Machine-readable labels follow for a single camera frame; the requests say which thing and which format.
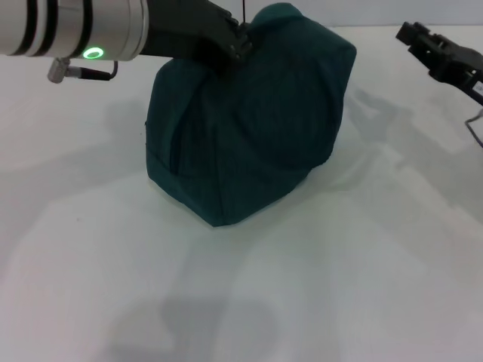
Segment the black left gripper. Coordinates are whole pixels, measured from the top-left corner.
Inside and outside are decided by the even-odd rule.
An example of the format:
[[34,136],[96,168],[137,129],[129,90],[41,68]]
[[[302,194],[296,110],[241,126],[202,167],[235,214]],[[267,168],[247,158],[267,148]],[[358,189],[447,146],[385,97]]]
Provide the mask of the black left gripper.
[[146,0],[149,30],[142,55],[193,60],[215,72],[237,70],[253,45],[248,25],[209,0]]

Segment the dark teal insulated lunch bag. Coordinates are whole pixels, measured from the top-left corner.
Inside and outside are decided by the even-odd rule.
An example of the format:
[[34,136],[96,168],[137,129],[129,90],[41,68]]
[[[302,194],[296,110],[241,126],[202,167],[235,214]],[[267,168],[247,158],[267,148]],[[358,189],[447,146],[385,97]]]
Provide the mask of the dark teal insulated lunch bag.
[[147,114],[149,178],[214,227],[268,207],[330,158],[357,54],[288,3],[259,11],[248,34],[252,54],[226,75],[164,64]]

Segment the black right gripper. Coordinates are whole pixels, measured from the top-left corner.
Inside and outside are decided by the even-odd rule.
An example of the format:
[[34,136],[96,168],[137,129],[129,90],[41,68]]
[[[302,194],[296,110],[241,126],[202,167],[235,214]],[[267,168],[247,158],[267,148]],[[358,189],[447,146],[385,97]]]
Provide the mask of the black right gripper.
[[459,89],[483,106],[482,54],[432,33],[418,22],[404,22],[395,37],[409,47],[433,79]]

